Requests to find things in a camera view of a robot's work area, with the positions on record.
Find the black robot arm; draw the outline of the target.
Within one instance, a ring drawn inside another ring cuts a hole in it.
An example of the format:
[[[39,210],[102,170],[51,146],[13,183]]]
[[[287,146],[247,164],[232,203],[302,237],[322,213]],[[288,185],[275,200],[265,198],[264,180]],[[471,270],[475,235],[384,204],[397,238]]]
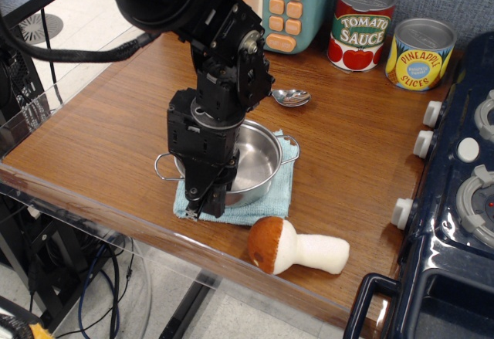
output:
[[[197,85],[169,103],[168,150],[184,167],[187,215],[220,217],[238,171],[240,127],[274,81],[260,17],[243,0],[115,1],[130,24],[191,46]]]

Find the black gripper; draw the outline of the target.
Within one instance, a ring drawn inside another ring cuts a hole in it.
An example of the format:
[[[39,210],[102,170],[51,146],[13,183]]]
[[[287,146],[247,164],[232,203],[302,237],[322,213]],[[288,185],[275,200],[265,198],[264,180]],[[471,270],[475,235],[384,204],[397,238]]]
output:
[[[196,91],[179,90],[167,109],[168,150],[184,165],[186,219],[201,213],[220,218],[226,192],[236,175],[239,152],[235,142],[240,117],[216,120],[196,101]]]

